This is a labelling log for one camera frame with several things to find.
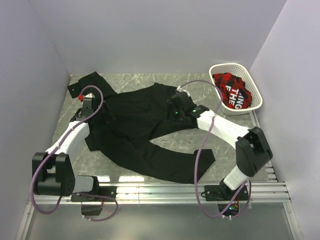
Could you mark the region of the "black long sleeve shirt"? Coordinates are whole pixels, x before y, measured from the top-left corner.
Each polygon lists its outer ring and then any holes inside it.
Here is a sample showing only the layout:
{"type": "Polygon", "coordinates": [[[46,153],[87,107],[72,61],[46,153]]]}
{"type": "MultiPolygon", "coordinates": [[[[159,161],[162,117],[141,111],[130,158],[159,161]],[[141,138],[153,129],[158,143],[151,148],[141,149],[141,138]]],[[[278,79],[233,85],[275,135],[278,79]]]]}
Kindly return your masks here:
{"type": "Polygon", "coordinates": [[[116,93],[97,72],[69,85],[72,98],[92,93],[104,102],[114,115],[106,123],[95,115],[85,142],[90,151],[100,151],[120,167],[138,174],[180,184],[194,183],[197,151],[175,152],[151,143],[152,139],[174,132],[195,129],[196,123],[174,124],[165,119],[168,100],[176,87],[154,83],[135,91],[116,93]]]}

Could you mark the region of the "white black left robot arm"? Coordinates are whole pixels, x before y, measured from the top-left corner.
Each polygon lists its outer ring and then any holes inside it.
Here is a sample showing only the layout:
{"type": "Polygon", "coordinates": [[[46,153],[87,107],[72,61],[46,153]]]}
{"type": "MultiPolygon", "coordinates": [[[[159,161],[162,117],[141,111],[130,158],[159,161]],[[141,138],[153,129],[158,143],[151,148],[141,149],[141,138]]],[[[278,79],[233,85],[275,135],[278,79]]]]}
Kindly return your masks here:
{"type": "Polygon", "coordinates": [[[108,124],[114,117],[99,97],[79,97],[79,108],[57,142],[45,152],[37,152],[32,158],[31,189],[35,195],[63,196],[83,192],[89,201],[101,195],[95,176],[75,175],[71,160],[83,141],[91,143],[90,134],[108,124]]]}

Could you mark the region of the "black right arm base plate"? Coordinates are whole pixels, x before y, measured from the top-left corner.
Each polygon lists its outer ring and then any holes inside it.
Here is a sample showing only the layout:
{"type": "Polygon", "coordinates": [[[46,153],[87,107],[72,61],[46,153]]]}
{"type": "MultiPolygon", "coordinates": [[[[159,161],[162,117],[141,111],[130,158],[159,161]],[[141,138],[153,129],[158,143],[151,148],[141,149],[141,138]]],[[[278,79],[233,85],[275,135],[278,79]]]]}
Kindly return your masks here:
{"type": "Polygon", "coordinates": [[[222,217],[228,217],[232,219],[242,214],[243,211],[250,205],[252,185],[244,185],[236,190],[230,190],[222,185],[205,185],[204,191],[200,194],[205,198],[206,202],[227,202],[226,204],[219,203],[217,205],[220,213],[223,213],[222,217]],[[240,189],[240,192],[236,195],[230,206],[225,210],[236,191],[240,189]]]}

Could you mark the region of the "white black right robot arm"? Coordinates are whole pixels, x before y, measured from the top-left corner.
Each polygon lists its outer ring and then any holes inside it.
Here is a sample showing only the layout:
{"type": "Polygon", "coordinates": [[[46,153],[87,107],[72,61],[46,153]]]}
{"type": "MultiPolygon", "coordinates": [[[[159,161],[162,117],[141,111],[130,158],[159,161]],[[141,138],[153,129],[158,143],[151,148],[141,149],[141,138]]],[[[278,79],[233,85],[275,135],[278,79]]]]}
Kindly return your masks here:
{"type": "Polygon", "coordinates": [[[186,92],[176,92],[168,100],[167,117],[177,125],[195,125],[228,143],[235,149],[236,165],[220,181],[220,194],[226,200],[238,194],[241,184],[253,177],[273,158],[272,150],[261,128],[233,123],[203,105],[196,105],[186,92]]]}

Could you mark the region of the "white plastic laundry basket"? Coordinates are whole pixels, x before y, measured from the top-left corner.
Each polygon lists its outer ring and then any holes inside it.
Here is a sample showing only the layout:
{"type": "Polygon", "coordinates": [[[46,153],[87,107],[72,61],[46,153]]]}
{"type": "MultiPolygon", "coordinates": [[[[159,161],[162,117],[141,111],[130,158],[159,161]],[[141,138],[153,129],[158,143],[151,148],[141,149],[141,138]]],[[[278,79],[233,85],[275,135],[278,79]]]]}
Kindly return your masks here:
{"type": "Polygon", "coordinates": [[[218,87],[222,112],[242,115],[259,109],[263,99],[247,69],[238,63],[221,63],[209,69],[211,81],[218,87]]]}

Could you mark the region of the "aluminium rail frame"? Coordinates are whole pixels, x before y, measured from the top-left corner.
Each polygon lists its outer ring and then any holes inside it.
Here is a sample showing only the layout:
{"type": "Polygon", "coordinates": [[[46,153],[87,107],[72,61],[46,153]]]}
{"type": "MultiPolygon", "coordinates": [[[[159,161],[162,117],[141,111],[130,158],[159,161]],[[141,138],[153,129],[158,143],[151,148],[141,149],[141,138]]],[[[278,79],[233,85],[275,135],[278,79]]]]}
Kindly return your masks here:
{"type": "Polygon", "coordinates": [[[277,180],[273,165],[265,165],[268,180],[247,185],[250,201],[241,201],[240,216],[206,217],[198,203],[216,207],[200,193],[206,185],[217,187],[214,176],[197,186],[173,182],[151,182],[144,176],[120,175],[112,183],[99,176],[102,188],[115,187],[117,203],[107,202],[108,209],[117,208],[110,220],[94,223],[81,220],[75,207],[81,202],[65,196],[51,215],[37,213],[28,202],[21,220],[19,240],[86,240],[100,239],[212,239],[212,240],[300,240],[302,234],[292,200],[284,182],[277,180]]]}

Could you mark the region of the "red black plaid shirt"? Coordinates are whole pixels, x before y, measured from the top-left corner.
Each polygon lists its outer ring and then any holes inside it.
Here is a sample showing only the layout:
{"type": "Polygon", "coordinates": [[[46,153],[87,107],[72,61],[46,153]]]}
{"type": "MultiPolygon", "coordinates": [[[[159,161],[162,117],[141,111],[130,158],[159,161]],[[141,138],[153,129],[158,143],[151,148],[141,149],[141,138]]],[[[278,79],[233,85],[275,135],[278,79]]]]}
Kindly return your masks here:
{"type": "Polygon", "coordinates": [[[247,109],[252,104],[252,94],[246,89],[242,78],[229,72],[212,75],[215,85],[222,93],[222,102],[230,109],[247,109]]]}

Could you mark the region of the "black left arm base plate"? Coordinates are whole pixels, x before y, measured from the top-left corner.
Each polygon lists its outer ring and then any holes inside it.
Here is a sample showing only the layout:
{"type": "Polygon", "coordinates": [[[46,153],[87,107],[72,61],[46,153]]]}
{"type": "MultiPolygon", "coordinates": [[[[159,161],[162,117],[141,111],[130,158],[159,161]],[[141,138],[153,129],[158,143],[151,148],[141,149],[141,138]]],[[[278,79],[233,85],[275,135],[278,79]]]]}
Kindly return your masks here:
{"type": "Polygon", "coordinates": [[[97,190],[84,193],[73,193],[70,201],[72,203],[81,203],[81,214],[85,217],[97,217],[107,203],[115,203],[116,210],[116,186],[101,186],[97,190]]]}

